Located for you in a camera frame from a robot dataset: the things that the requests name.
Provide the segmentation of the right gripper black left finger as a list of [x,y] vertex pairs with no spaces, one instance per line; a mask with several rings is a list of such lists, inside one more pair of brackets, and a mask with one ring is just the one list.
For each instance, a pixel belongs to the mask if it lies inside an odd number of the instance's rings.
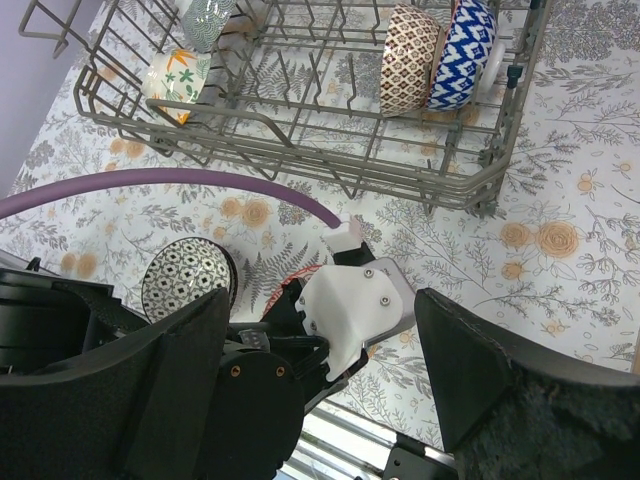
[[4,479],[196,479],[224,289],[31,375],[1,378]]

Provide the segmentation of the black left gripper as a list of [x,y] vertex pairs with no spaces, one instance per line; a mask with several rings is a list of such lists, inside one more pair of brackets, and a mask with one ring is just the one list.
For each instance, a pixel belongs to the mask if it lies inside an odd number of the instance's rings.
[[232,323],[228,308],[216,311],[226,339],[200,443],[200,478],[274,478],[305,415],[366,365],[368,348],[337,380],[326,380],[328,341],[305,331],[295,307],[304,285],[294,280],[258,322]]

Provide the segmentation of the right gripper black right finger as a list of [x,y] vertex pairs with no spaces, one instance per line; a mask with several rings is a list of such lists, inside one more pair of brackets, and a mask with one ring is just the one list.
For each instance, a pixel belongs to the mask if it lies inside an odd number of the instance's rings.
[[549,349],[431,288],[414,311],[459,478],[638,478],[638,375]]

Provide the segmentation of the pink scale patterned bowl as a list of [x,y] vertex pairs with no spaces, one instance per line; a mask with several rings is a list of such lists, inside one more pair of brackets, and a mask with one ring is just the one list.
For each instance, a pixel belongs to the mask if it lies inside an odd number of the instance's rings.
[[277,303],[277,301],[283,296],[283,294],[289,290],[289,285],[294,281],[298,280],[301,284],[306,283],[319,269],[321,265],[310,265],[306,266],[286,277],[277,287],[277,289],[271,294],[269,297],[265,308],[263,310],[263,314],[266,315],[271,308]]

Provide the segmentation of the black patterned bowl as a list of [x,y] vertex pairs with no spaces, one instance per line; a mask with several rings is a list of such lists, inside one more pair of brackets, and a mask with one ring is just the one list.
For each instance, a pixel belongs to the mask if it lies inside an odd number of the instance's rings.
[[233,307],[238,273],[229,252],[203,237],[186,237],[164,247],[149,264],[141,290],[147,319],[154,323],[212,290],[225,288]]

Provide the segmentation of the yellow floral bowl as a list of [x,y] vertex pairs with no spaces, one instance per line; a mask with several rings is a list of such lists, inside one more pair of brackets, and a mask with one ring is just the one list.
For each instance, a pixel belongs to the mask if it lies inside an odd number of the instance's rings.
[[193,50],[156,53],[143,76],[141,92],[149,99],[195,104],[210,66],[210,55]]

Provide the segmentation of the brown lattice patterned bowl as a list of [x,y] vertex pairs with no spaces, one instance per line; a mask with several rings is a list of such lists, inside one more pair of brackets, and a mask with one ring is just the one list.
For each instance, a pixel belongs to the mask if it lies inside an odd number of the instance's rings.
[[394,7],[380,71],[383,117],[400,116],[425,105],[440,37],[439,22],[426,11],[408,3]]

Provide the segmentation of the blue zigzag bowl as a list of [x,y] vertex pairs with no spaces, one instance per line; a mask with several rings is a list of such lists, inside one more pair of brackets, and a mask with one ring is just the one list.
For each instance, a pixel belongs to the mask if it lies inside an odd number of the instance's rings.
[[426,109],[459,110],[472,100],[474,93],[488,92],[505,53],[496,14],[488,3],[458,1],[431,81]]

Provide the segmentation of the grey dotted bowl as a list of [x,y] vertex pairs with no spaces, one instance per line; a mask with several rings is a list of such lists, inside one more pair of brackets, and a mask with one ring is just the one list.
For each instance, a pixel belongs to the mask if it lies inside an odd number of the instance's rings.
[[175,2],[182,29],[194,49],[210,52],[221,35],[236,2],[230,0],[191,0]]

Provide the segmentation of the floral table mat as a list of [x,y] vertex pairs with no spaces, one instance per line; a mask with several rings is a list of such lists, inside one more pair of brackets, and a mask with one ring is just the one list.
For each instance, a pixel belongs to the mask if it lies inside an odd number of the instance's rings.
[[32,1],[20,27],[81,53],[1,200],[3,251],[155,318],[202,281],[153,258],[197,236],[250,321],[363,241],[417,289],[637,368],[637,2],[492,2],[492,85],[452,110],[424,100],[436,56],[391,40],[466,1],[107,1],[87,33],[79,7]]

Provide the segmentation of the aluminium frame rail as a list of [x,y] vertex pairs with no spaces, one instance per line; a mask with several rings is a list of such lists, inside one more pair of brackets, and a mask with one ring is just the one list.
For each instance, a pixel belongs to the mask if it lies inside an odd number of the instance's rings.
[[282,479],[382,479],[396,432],[325,402],[306,415]]

